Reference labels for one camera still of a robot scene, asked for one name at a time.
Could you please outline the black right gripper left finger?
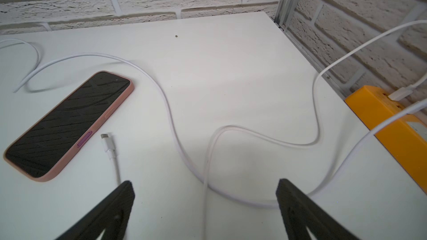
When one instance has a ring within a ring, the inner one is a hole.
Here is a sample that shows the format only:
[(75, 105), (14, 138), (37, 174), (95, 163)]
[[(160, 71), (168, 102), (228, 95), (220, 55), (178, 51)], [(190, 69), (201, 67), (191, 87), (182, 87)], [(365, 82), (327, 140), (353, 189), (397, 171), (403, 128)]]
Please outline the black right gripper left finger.
[(132, 183), (124, 181), (58, 239), (124, 239), (134, 200)]

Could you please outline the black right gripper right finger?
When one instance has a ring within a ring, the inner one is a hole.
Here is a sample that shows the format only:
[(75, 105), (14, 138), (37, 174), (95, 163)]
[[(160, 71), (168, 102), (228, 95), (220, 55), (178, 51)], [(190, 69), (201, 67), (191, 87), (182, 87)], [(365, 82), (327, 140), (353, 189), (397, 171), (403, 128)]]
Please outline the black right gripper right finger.
[(279, 181), (276, 197), (288, 239), (309, 240), (309, 233), (317, 240), (357, 239), (289, 180)]

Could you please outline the phone with salmon pink case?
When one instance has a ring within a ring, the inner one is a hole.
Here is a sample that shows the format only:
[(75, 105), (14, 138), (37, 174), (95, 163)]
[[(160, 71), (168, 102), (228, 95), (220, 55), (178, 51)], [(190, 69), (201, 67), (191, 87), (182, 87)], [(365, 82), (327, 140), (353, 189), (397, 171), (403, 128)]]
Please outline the phone with salmon pink case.
[(12, 142), (4, 160), (30, 180), (54, 179), (133, 90), (128, 78), (95, 73)]

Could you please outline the orange power strip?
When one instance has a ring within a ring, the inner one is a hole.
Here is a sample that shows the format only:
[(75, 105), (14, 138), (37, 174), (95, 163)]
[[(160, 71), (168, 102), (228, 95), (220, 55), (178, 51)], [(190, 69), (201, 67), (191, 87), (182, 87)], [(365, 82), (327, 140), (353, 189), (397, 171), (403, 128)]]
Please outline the orange power strip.
[[(390, 100), (385, 90), (374, 86), (362, 86), (345, 102), (370, 130), (405, 109), (399, 102)], [(416, 116), (407, 114), (375, 136), (426, 192), (427, 125)]]

